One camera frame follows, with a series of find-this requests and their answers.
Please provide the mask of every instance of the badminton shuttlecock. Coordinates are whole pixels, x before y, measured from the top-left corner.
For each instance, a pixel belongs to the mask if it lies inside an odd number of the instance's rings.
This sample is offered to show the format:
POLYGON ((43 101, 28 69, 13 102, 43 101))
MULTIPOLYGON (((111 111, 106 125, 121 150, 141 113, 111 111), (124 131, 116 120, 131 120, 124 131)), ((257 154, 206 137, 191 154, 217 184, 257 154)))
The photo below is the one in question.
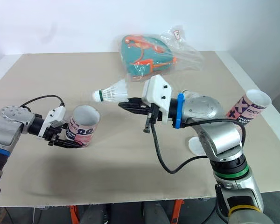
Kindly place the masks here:
POLYGON ((121 79, 107 89, 96 90, 92 94, 96 102, 125 102, 127 100, 127 89, 125 79, 121 79))

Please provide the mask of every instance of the beige table surface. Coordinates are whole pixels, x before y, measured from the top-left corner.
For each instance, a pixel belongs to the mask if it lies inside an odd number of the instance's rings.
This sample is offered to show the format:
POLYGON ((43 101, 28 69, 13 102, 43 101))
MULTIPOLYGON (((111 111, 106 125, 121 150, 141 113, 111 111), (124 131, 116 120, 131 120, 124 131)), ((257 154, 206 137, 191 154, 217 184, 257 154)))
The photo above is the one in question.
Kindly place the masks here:
MULTIPOLYGON (((244 94, 216 53, 204 52, 203 71, 165 76, 178 90, 190 89, 218 99, 227 111, 244 94)), ((68 115, 89 104, 87 92, 105 88, 124 74, 117 53, 23 55, 0 80, 0 108, 20 105, 46 94, 57 94, 68 115)), ((129 85, 129 96, 140 97, 143 83, 129 85)), ((44 206, 116 203, 197 198, 215 195, 215 180, 207 159, 193 161, 175 175, 159 164, 153 137, 143 133, 146 117, 116 104, 95 104, 101 121, 85 149, 49 147, 36 136, 22 135, 8 159, 0 181, 0 206, 44 206)), ((59 105, 48 98, 32 103, 46 116, 59 105)), ((262 116, 247 126, 245 155, 261 192, 280 190, 280 141, 262 116)), ((158 124, 164 161, 175 168, 194 156, 186 139, 191 128, 176 130, 158 124)))

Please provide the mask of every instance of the blue ring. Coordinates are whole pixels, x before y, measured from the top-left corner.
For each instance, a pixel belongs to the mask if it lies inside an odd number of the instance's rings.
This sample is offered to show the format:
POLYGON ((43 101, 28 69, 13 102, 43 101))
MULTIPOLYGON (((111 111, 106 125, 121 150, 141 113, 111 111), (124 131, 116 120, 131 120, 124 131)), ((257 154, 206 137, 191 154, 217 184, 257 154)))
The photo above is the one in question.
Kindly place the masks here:
POLYGON ((0 148, 0 154, 10 156, 10 152, 0 148))
POLYGON ((178 97, 177 97, 176 122, 175 122, 176 129, 179 129, 181 127, 183 102, 184 102, 184 95, 182 93, 180 93, 180 94, 178 94, 178 97))

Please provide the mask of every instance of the printed paper cup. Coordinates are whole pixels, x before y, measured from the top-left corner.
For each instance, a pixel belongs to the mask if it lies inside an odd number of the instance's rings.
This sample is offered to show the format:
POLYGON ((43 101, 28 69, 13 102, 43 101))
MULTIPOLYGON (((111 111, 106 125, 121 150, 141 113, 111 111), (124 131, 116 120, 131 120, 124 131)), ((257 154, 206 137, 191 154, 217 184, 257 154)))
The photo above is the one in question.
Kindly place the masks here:
POLYGON ((248 90, 227 112, 226 117, 248 124, 272 103, 271 98, 260 90, 248 90))
POLYGON ((100 115, 89 105, 77 106, 70 117, 66 138, 88 146, 98 126, 100 115))

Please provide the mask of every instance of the plastic bag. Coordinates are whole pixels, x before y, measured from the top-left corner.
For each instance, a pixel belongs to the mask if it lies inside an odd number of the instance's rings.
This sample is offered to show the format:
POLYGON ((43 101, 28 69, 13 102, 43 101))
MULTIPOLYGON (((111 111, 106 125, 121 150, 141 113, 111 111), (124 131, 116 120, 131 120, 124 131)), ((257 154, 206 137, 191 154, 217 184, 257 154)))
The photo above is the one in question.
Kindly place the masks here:
POLYGON ((186 43, 181 26, 161 35, 126 35, 119 48, 130 81, 178 70, 200 70, 203 66, 203 56, 186 43))

